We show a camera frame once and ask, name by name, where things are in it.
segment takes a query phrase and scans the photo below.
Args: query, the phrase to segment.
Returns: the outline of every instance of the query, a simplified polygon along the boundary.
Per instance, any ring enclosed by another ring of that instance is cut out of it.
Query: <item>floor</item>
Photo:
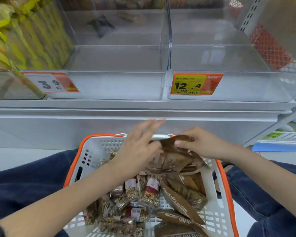
[[[52,155],[62,150],[0,148],[0,171]],[[267,159],[296,164],[296,153],[259,152]],[[234,202],[237,227],[240,237],[246,237],[254,219]]]

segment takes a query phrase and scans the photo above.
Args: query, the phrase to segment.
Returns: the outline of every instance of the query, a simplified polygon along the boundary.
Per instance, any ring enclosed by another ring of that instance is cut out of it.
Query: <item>person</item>
[[[77,150],[1,171],[0,237],[67,236],[63,227],[73,217],[162,152],[160,142],[149,141],[163,122],[135,126],[114,159],[65,188]],[[257,221],[249,237],[296,237],[296,166],[272,163],[198,127],[182,134],[195,141],[176,141],[178,147],[236,165],[227,178],[234,200]]]

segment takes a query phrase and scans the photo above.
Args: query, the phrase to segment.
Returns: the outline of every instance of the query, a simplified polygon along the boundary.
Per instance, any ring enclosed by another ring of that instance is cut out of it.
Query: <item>yellow price tag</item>
[[[172,95],[213,95],[223,74],[221,73],[175,73]]]

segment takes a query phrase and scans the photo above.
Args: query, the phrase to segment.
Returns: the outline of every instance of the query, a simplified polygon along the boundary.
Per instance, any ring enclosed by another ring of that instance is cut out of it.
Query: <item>person's left hand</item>
[[[133,178],[144,170],[150,160],[163,152],[159,141],[150,144],[149,141],[164,122],[164,120],[148,120],[136,125],[109,163],[114,165],[125,178]]]

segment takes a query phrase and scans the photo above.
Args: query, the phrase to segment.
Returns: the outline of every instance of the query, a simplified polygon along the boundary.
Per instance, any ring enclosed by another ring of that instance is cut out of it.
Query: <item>dark blue jeans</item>
[[[272,161],[296,174],[296,165]],[[257,222],[247,237],[296,237],[296,217],[262,190],[240,168],[226,173],[232,198]]]
[[[0,172],[0,219],[38,201],[63,187],[77,150]],[[296,166],[275,162],[296,174]],[[238,167],[227,172],[233,199],[257,222],[248,237],[296,237],[296,218]],[[67,237],[60,231],[57,237]]]

